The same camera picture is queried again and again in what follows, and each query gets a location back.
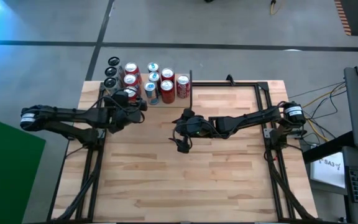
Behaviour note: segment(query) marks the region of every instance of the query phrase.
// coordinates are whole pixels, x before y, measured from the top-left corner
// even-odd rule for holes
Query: black can
[[[112,95],[113,93],[115,93],[116,91],[122,88],[119,81],[113,77],[109,77],[105,79],[103,85],[106,91],[109,93],[109,95]]]
[[[123,80],[125,77],[125,71],[121,65],[121,61],[119,60],[119,58],[118,57],[109,58],[108,64],[117,70],[118,75],[120,76],[121,80]]]
[[[117,69],[114,67],[108,67],[105,69],[104,74],[109,78],[115,78],[122,86],[122,78],[117,73]]]

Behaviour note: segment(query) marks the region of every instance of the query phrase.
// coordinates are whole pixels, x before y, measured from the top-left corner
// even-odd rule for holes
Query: white paper
[[[342,153],[338,152],[312,162],[310,179],[345,189],[345,169]]]

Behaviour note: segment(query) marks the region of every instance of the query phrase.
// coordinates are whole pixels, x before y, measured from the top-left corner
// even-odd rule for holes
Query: concrete floor
[[[0,40],[48,41],[49,45],[96,42],[108,2],[0,0]],[[215,0],[211,4],[203,0],[115,0],[103,41],[358,47],[358,37],[345,35],[334,1],[286,0],[275,16],[269,15],[269,4],[269,0]],[[0,121],[18,128],[22,107],[77,106],[94,47],[9,44],[0,45]],[[142,72],[150,61],[178,73],[192,69],[196,80],[222,80],[228,73],[236,80],[285,80],[289,96],[340,82],[345,67],[358,65],[358,52],[352,51],[102,47],[94,72],[90,70],[92,80],[103,79],[107,59],[113,55],[137,62]],[[293,100],[305,104],[328,90]],[[334,102],[339,112],[318,121],[338,136],[350,130],[351,124],[346,95]],[[318,114],[332,111],[326,103]],[[33,134],[46,139],[47,145],[24,223],[46,219],[67,145],[57,134]],[[319,190],[313,190],[313,195],[320,218],[336,221],[345,215],[340,195]]]

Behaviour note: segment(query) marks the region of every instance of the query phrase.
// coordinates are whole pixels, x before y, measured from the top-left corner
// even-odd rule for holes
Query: butcher block tabletop
[[[266,82],[273,105],[288,101],[283,81]],[[87,109],[97,100],[99,85],[99,81],[84,82],[79,109]],[[172,121],[180,117],[185,105],[181,101],[177,106],[149,107],[142,124],[107,134],[94,222],[277,221],[261,126],[242,129],[227,140],[193,138],[190,153],[182,154],[168,138],[175,127]],[[255,112],[255,89],[195,86],[193,111],[206,119]],[[85,124],[76,126],[86,128]],[[298,145],[293,139],[288,143]],[[67,153],[79,147],[78,141],[72,141]],[[52,218],[61,215],[77,195],[86,153],[82,149],[67,157]],[[291,191],[317,217],[301,151],[288,147],[283,156]],[[281,190],[280,198],[288,217]]]

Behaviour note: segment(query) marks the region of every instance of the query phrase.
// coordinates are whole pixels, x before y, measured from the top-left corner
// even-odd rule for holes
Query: yellow cable
[[[327,92],[327,93],[325,93],[325,94],[323,94],[323,95],[317,97],[316,99],[312,100],[311,102],[307,103],[306,105],[302,106],[302,108],[305,108],[305,107],[309,106],[310,104],[312,104],[312,103],[318,101],[318,100],[321,99],[322,97],[324,97],[324,96],[326,96],[326,95],[330,95],[331,93],[335,93],[335,92],[337,92],[338,90],[340,90],[340,89],[342,89],[342,88],[345,88],[345,87],[346,87],[346,86],[342,86],[342,87],[340,87],[339,89],[337,89],[337,90],[335,90],[335,91],[334,91],[334,90],[333,90],[333,91],[329,91],[329,92]]]
[[[277,12],[281,9],[281,7],[284,5],[284,2],[285,2],[285,0],[282,0],[282,1],[281,1],[280,6],[278,7],[277,11],[275,11],[274,13],[273,13],[273,8],[274,8],[274,5],[275,5],[275,4],[272,4],[271,7],[270,7],[270,15],[276,15],[276,13],[277,13]]]
[[[308,122],[309,122],[311,128],[313,129],[314,133],[316,133],[318,136],[320,136],[322,139],[324,139],[324,141],[326,141],[326,142],[329,141],[328,138],[322,136],[319,132],[317,132],[316,128],[313,126],[313,123],[310,120],[308,120]]]

